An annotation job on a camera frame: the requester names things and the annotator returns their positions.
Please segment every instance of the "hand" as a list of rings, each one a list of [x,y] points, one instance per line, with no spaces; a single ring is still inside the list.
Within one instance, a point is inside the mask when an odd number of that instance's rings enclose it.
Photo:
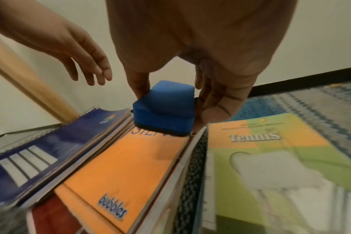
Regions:
[[[62,62],[72,80],[78,80],[73,59],[86,81],[100,85],[112,80],[104,51],[82,28],[62,18],[35,0],[0,0],[0,33]]]
[[[201,88],[194,131],[231,118],[268,66],[295,0],[106,0],[111,37],[137,98],[149,73],[179,56]]]

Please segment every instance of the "orange book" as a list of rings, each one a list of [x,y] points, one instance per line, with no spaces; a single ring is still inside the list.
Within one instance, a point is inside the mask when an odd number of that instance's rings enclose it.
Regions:
[[[107,224],[116,229],[108,233],[132,233],[188,139],[135,128],[55,192],[94,233]]]

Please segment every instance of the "blue book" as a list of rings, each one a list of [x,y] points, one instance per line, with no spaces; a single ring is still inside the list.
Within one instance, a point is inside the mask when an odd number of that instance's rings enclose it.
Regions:
[[[21,203],[110,133],[118,132],[129,117],[130,109],[93,109],[46,135],[1,153],[0,203]]]

